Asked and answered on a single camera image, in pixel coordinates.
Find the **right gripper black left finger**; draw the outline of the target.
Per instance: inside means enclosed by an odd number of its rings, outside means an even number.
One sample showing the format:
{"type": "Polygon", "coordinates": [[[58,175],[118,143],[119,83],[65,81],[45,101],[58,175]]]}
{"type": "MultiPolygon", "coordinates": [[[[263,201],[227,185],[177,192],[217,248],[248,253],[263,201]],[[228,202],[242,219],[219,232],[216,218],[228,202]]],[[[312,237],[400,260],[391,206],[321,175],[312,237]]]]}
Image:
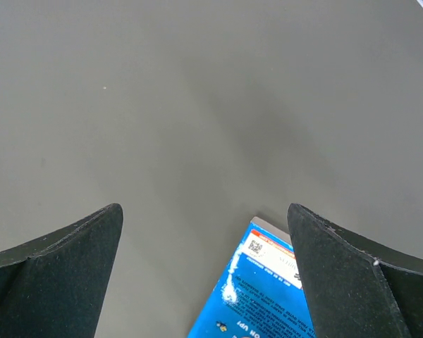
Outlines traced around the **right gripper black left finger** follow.
{"type": "Polygon", "coordinates": [[[0,251],[0,337],[93,337],[122,228],[109,204],[0,251]]]}

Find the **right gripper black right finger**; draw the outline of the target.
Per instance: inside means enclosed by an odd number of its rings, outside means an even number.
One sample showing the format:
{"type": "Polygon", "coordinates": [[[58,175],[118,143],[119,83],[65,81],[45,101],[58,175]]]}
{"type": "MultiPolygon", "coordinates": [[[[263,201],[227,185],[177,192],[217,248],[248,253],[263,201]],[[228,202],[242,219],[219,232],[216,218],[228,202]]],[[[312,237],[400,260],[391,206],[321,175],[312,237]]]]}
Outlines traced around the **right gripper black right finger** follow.
{"type": "Polygon", "coordinates": [[[423,337],[423,259],[291,204],[288,230],[318,337],[423,337]]]}

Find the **blue cartoon paperback book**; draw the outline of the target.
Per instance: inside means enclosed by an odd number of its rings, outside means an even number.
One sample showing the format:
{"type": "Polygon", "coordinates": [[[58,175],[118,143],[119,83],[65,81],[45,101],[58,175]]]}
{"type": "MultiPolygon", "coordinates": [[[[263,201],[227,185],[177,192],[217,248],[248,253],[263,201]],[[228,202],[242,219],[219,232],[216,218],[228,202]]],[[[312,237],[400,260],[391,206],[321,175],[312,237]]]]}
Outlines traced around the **blue cartoon paperback book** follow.
{"type": "Polygon", "coordinates": [[[290,235],[254,217],[188,337],[314,336],[290,235]]]}

